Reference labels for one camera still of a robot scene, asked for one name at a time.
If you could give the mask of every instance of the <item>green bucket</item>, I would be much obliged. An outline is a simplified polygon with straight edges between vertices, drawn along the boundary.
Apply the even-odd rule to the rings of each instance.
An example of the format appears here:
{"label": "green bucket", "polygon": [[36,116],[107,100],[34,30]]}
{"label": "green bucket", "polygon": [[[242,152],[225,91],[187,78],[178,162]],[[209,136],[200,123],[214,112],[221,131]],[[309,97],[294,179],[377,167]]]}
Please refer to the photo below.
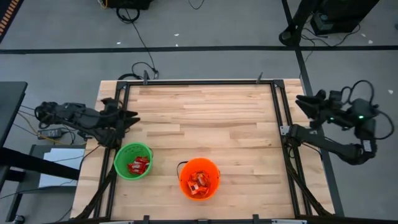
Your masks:
{"label": "green bucket", "polygon": [[[148,159],[150,160],[149,167],[141,175],[131,174],[129,172],[129,169],[127,168],[127,165],[129,163],[132,163],[138,156],[141,156],[141,157],[147,156]],[[130,144],[123,146],[119,150],[119,152],[116,154],[116,158],[113,162],[114,168],[116,169],[116,172],[119,174],[119,176],[121,176],[123,179],[138,180],[140,178],[145,177],[150,172],[150,169],[152,168],[152,163],[153,163],[153,156],[154,155],[153,155],[152,150],[145,144],[140,143],[140,142],[130,143]]]}

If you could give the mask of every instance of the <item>wood plank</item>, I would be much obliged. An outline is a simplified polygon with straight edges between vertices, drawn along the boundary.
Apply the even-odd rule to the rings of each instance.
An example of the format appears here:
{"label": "wood plank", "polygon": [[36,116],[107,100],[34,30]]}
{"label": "wood plank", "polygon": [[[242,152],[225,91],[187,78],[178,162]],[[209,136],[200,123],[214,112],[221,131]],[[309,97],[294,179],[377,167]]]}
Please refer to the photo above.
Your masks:
{"label": "wood plank", "polygon": [[[286,80],[285,86],[293,121],[308,124],[294,103],[302,94],[300,80]],[[96,110],[103,109],[101,99],[114,97],[115,87],[116,81],[101,82]],[[279,103],[283,113],[280,95]],[[252,218],[255,213],[261,218],[294,216],[269,86],[132,86],[127,108],[137,111],[141,121],[131,127],[123,144],[147,144],[154,152],[154,165],[143,179],[117,179],[113,220],[142,220],[143,215],[153,220]],[[95,144],[90,141],[86,153]],[[306,147],[300,153],[308,188],[332,212],[319,155]],[[71,217],[95,193],[102,156],[103,149],[83,163]],[[217,193],[205,202],[189,200],[179,187],[176,166],[194,157],[211,159],[221,173]]]}

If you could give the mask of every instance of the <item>floor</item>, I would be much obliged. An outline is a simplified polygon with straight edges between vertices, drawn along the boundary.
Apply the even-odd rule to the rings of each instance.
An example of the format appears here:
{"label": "floor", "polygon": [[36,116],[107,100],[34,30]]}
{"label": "floor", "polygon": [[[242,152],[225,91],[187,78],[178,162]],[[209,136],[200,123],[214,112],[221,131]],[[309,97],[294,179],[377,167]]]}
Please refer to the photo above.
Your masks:
{"label": "floor", "polygon": [[[292,13],[299,1],[289,0]],[[361,30],[343,45],[398,45],[398,2],[380,0],[362,21]],[[148,47],[212,45],[276,45],[286,27],[280,0],[205,1],[193,10],[186,0],[156,0],[136,22]],[[327,41],[337,43],[344,35]],[[312,45],[303,40],[301,45]],[[25,0],[0,49],[69,49],[100,47],[142,47],[136,31],[118,20],[113,10],[103,10],[95,0]],[[152,54],[161,79],[173,78],[298,78],[294,52],[158,52]],[[375,103],[398,119],[397,51],[314,52],[306,62],[313,91],[339,90],[367,79],[376,89]],[[0,55],[0,81],[24,80],[29,86],[23,102],[35,107],[42,101],[71,101],[93,106],[100,80],[114,80],[129,73],[134,62],[150,62],[147,53]],[[146,69],[137,66],[137,73]],[[369,95],[359,86],[355,96]],[[388,132],[384,118],[377,118],[377,135]],[[17,118],[16,124],[26,127]],[[325,126],[325,134],[340,142],[354,142],[351,134]],[[397,134],[378,142],[374,159],[350,166],[332,155],[338,190],[347,217],[398,220]],[[32,144],[47,144],[13,126],[6,147],[28,152]],[[1,196],[15,192],[6,182]],[[0,201],[5,217],[11,198]],[[73,194],[25,195],[18,214],[26,223],[54,222],[70,208]]]}

